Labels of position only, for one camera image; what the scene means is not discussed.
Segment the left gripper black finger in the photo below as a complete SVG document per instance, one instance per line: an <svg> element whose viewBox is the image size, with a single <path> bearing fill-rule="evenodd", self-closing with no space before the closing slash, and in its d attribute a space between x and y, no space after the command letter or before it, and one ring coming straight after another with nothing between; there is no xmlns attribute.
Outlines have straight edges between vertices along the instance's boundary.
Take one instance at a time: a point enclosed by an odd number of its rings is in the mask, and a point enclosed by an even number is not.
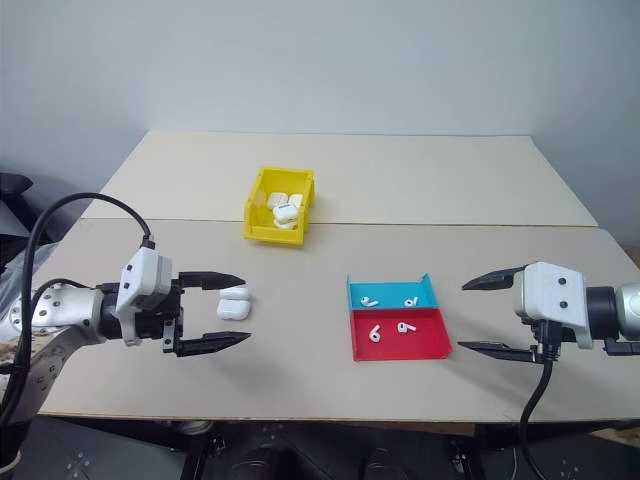
<svg viewBox="0 0 640 480"><path fill-rule="evenodd" d="M199 288L209 291L242 286L245 284L245 280L232 274L214 271L189 271L178 274L177 284L181 290Z"/></svg>
<svg viewBox="0 0 640 480"><path fill-rule="evenodd" d="M206 333L199 339L179 340L176 343L176 356L189 357L219 352L250 337L251 334L248 332L224 331Z"/></svg>

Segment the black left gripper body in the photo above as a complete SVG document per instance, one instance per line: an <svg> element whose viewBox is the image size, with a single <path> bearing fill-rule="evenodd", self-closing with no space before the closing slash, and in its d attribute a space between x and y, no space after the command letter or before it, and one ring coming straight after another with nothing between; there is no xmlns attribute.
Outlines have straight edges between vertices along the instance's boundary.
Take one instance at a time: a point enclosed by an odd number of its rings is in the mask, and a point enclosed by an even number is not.
<svg viewBox="0 0 640 480"><path fill-rule="evenodd" d="M183 294L183 280L173 279L171 289L163 300L153 308L143 308L135 314L137 336L141 339L161 340L164 353L183 354Z"/></svg>

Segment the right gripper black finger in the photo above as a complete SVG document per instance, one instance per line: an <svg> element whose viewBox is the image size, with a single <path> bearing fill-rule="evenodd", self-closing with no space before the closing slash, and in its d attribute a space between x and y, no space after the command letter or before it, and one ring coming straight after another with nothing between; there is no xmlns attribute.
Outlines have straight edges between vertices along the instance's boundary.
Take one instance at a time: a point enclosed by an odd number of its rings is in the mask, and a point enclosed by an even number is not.
<svg viewBox="0 0 640 480"><path fill-rule="evenodd" d="M459 346L498 360L515 362L539 362L536 346L529 349L516 349L500 342L460 341Z"/></svg>
<svg viewBox="0 0 640 480"><path fill-rule="evenodd" d="M522 272L524 266L496 270L485 273L466 282L462 286L463 291L493 291L510 289L513 287L517 273Z"/></svg>

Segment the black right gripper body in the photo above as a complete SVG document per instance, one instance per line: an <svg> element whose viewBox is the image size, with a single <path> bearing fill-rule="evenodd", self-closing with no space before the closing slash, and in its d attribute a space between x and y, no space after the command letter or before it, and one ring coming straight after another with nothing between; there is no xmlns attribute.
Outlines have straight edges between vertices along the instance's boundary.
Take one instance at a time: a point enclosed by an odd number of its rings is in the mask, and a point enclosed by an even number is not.
<svg viewBox="0 0 640 480"><path fill-rule="evenodd" d="M530 327L535 345L531 345L523 362L555 362L559 359L564 339L564 327L556 321L524 319Z"/></svg>

